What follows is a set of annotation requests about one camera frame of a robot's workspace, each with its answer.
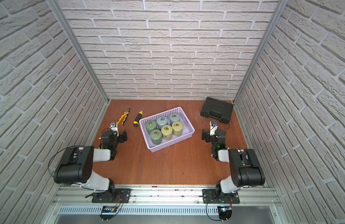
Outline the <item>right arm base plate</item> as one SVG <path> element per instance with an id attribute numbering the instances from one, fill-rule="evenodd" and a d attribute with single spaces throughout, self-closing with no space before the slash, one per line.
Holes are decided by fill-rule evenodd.
<path id="1" fill-rule="evenodd" d="M 223 204 L 239 204 L 240 199 L 237 192 L 225 194 L 217 193 L 215 189 L 203 189 L 202 190 L 203 203 L 223 203 Z"/>

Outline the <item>yellow-green canister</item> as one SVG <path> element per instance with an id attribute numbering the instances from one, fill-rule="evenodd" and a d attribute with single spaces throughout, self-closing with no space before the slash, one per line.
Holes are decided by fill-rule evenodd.
<path id="1" fill-rule="evenodd" d="M 182 135 L 184 125 L 180 121 L 173 122 L 171 126 L 172 126 L 174 136 Z"/>
<path id="2" fill-rule="evenodd" d="M 161 133 L 162 133 L 163 139 L 166 141 L 171 140 L 173 137 L 173 130 L 170 125 L 163 126 L 163 128 L 161 129 Z"/>

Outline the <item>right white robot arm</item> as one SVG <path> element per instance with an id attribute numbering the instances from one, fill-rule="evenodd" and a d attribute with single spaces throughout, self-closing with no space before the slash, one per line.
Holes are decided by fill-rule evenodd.
<path id="1" fill-rule="evenodd" d="M 229 163 L 230 176 L 216 184 L 217 196 L 234 194 L 243 188 L 265 184 L 265 175 L 253 149 L 226 147 L 226 131 L 221 129 L 216 129 L 213 134 L 203 130 L 201 139 L 212 144 L 211 154 L 215 160 Z"/>

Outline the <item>lavender plastic basket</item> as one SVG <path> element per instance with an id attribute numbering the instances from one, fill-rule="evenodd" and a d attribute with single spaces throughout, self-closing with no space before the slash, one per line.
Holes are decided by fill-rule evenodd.
<path id="1" fill-rule="evenodd" d="M 151 152 L 191 138 L 195 132 L 181 107 L 143 118 L 139 125 L 147 148 Z"/>

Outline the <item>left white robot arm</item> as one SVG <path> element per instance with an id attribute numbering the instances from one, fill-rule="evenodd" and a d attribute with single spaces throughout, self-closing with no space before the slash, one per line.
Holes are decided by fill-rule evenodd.
<path id="1" fill-rule="evenodd" d="M 115 193 L 114 182 L 93 171 L 93 163 L 112 161 L 117 154 L 117 146 L 127 141 L 127 132 L 105 130 L 101 135 L 100 148 L 94 146 L 70 146 L 59 152 L 63 155 L 55 171 L 49 174 L 58 184 L 78 185 L 97 193 Z"/>

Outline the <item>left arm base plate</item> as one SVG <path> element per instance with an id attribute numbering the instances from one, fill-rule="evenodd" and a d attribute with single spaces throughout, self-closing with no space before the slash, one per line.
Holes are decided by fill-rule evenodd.
<path id="1" fill-rule="evenodd" d="M 132 189 L 114 189 L 93 193 L 92 203 L 128 203 Z"/>

